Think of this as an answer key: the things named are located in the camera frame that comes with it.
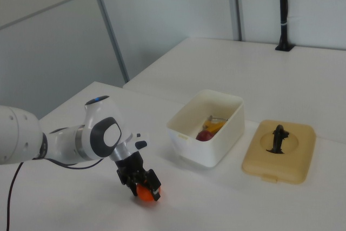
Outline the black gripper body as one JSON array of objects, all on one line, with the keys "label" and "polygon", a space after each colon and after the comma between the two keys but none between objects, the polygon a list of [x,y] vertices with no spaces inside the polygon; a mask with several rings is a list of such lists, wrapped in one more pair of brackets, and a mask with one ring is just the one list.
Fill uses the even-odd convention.
[{"label": "black gripper body", "polygon": [[143,168],[143,158],[136,151],[129,157],[115,162],[118,176],[123,185],[144,184],[147,180],[146,170]]}]

